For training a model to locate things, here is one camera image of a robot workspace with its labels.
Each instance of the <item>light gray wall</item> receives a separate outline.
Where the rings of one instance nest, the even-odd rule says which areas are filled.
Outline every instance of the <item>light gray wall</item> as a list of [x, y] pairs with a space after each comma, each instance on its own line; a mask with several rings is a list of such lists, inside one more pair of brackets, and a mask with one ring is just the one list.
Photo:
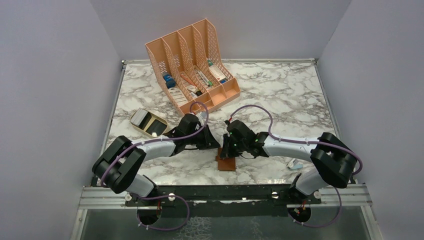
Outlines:
[[424, 1], [352, 0], [319, 71], [386, 240], [422, 239]]
[[208, 18], [222, 58], [318, 58], [350, 0], [91, 0], [119, 56]]
[[69, 239], [121, 63], [88, 0], [0, 3], [1, 239]]

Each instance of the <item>aluminum frame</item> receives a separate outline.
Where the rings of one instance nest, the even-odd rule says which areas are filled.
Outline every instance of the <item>aluminum frame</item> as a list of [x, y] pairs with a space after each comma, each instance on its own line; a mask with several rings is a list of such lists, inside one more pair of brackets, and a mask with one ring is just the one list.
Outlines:
[[[223, 59], [224, 63], [235, 63], [235, 62], [284, 62], [284, 63], [312, 63], [315, 67], [315, 72], [317, 74], [319, 84], [321, 86], [322, 93], [324, 95], [325, 102], [328, 107], [328, 111], [333, 123], [334, 131], [336, 136], [339, 139], [341, 138], [341, 133], [339, 125], [337, 124], [337, 119], [332, 111], [330, 101], [327, 97], [323, 82], [317, 66], [317, 59], [308, 58], [308, 59]], [[123, 60], [122, 61], [122, 71], [119, 79], [119, 85], [116, 91], [114, 104], [112, 106], [111, 114], [109, 117], [108, 125], [106, 127], [105, 137], [103, 139], [103, 144], [101, 147], [100, 154], [105, 150], [106, 143], [108, 141], [108, 136], [110, 128], [112, 125], [112, 119], [115, 113], [115, 108], [118, 103], [119, 93], [121, 91], [122, 81], [125, 75], [125, 69], [127, 64], [145, 64], [149, 63], [149, 60]], [[336, 194], [336, 191], [333, 187], [325, 187], [319, 190], [321, 193], [321, 204], [306, 204], [308, 207], [319, 208], [319, 207], [337, 207], [339, 206], [339, 198]], [[371, 209], [373, 204], [371, 197], [369, 195], [367, 186], [365, 184], [349, 184], [347, 188], [339, 189], [341, 200], [343, 206], [360, 206], [362, 214], [364, 217], [364, 222], [368, 229], [369, 236], [372, 240], [382, 240], [382, 234], [380, 232], [378, 223], [375, 219], [374, 213]], [[150, 209], [156, 207], [127, 207], [125, 206], [125, 195], [127, 192], [120, 194], [115, 194], [110, 189], [100, 188], [100, 187], [84, 187], [82, 189], [81, 198], [78, 204], [78, 210], [76, 214], [75, 223], [73, 226], [71, 240], [81, 239], [85, 221], [87, 218], [87, 212], [90, 209]], [[287, 205], [288, 207], [297, 207], [297, 205]]]

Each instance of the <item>marble tabletop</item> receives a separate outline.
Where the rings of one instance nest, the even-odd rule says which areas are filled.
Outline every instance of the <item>marble tabletop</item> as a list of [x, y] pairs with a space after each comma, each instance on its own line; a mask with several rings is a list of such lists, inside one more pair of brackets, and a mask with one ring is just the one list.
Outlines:
[[[312, 63], [230, 62], [224, 65], [237, 79], [241, 94], [209, 115], [210, 130], [221, 145], [226, 131], [224, 120], [247, 104], [260, 105], [271, 112], [272, 132], [276, 135], [318, 137], [322, 132], [334, 133]], [[107, 145], [120, 135], [130, 140], [148, 139], [130, 125], [130, 116], [138, 108], [166, 119], [171, 128], [181, 119], [159, 87], [150, 63], [126, 66]], [[233, 119], [243, 121], [254, 132], [266, 131], [270, 124], [267, 114], [258, 108], [243, 109]], [[236, 171], [218, 171], [216, 155], [216, 149], [183, 151], [172, 157], [143, 162], [138, 173], [158, 185], [289, 184], [298, 173], [313, 168], [312, 163], [301, 161], [303, 168], [288, 169], [286, 165], [292, 160], [288, 157], [237, 157]]]

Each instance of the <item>orange container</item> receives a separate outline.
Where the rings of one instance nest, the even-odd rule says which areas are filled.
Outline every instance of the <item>orange container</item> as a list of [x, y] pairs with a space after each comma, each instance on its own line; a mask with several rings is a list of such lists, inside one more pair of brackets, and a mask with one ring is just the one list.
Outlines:
[[[159, 86], [181, 116], [190, 112], [190, 105], [195, 101], [204, 103], [212, 112], [240, 96], [237, 80], [221, 61], [215, 27], [207, 19], [148, 42], [145, 46]], [[225, 83], [220, 83], [211, 73], [208, 60], [211, 60], [226, 76]], [[212, 86], [202, 81], [196, 69], [203, 73]], [[176, 104], [162, 77], [164, 72], [172, 75], [188, 103], [182, 106]], [[184, 73], [196, 85], [202, 95], [195, 98], [190, 95], [184, 87], [185, 81], [180, 77], [181, 73]], [[195, 104], [191, 110], [198, 113], [202, 109], [202, 106]]]

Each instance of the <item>wooden block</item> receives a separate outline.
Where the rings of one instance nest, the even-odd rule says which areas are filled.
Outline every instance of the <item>wooden block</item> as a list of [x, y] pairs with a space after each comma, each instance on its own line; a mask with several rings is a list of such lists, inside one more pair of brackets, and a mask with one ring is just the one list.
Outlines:
[[221, 147], [218, 148], [218, 155], [215, 157], [215, 160], [218, 162], [218, 170], [219, 171], [235, 171], [236, 170], [236, 158], [220, 158], [221, 151], [223, 149]]

